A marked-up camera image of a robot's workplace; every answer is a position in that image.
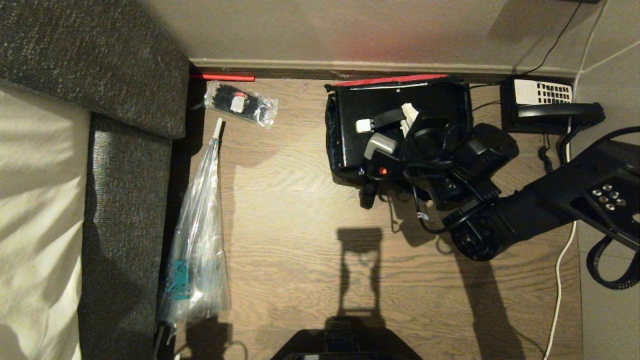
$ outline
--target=red strip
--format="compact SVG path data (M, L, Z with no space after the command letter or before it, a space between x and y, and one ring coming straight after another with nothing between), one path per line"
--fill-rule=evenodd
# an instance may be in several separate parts
M439 79L446 78L449 75L443 74L423 74L423 75L409 75L409 76L396 76L393 78L379 78L379 79L366 79L366 80L356 80L356 81L347 81L345 83L337 83L333 84L334 86L358 86L358 85L371 85L371 84L380 84L380 83L403 83L406 81L418 81L418 80L430 80L430 79Z
M191 79L220 80L220 81L255 81L255 76L191 74Z

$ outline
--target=wall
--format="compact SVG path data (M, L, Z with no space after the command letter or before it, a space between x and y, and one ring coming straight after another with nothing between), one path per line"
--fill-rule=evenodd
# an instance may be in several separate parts
M576 136L573 155L604 134L640 125L637 101L640 83L640 2L609 1L598 25L576 89L579 102L599 102L607 118L604 123ZM618 138L640 145L640 135ZM584 266L591 247L602 234L579 222L580 276L584 359L640 359L640 285L623 291L597 284ZM629 266L633 252L614 243L601 258L606 279L619 277Z
M145 4L199 66L484 73L537 66L576 7L560 0ZM582 5L540 73L575 73L600 6Z

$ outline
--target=gray sofa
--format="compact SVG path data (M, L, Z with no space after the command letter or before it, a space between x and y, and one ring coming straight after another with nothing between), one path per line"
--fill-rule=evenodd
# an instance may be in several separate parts
M135 2L0 0L0 83L93 112L79 304L85 359L150 359L188 59Z

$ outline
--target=red tube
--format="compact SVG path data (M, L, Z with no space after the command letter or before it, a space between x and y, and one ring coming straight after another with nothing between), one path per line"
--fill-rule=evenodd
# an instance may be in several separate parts
M191 79L220 80L220 81L255 81L255 76L191 74Z

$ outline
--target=black case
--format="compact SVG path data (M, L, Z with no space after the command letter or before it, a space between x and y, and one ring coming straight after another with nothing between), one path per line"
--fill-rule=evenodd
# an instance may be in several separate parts
M324 114L326 150L331 170L337 176L357 178L362 166L364 150L373 133L358 134L357 120L371 119L410 102L429 117L449 118L465 127L472 125L468 85L452 77L432 79L421 85L423 83L424 80L356 87L325 86L330 92ZM383 134L404 142L400 129L387 129Z

